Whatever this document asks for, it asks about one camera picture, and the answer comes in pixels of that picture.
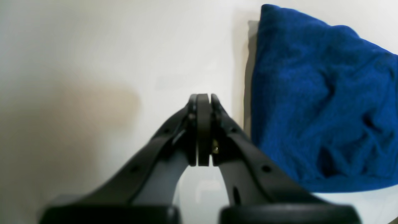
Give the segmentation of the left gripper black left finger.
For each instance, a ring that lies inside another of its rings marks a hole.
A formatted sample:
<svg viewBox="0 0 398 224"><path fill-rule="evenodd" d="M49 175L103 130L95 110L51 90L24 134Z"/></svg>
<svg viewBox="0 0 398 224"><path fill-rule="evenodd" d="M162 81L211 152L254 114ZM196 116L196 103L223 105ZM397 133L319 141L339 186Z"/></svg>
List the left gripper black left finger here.
<svg viewBox="0 0 398 224"><path fill-rule="evenodd" d="M41 224L179 224L172 201L188 166L195 166L198 95L172 115L110 180L66 205L48 208Z"/></svg>

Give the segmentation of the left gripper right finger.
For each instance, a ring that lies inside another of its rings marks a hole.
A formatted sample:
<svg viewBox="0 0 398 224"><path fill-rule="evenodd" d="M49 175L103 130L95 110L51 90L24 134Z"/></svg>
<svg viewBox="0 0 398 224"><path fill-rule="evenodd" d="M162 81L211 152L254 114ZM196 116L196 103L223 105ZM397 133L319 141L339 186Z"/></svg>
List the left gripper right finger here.
<svg viewBox="0 0 398 224"><path fill-rule="evenodd" d="M350 205L313 196L253 145L216 95L198 95L198 165L220 169L230 205L220 224L360 224Z"/></svg>

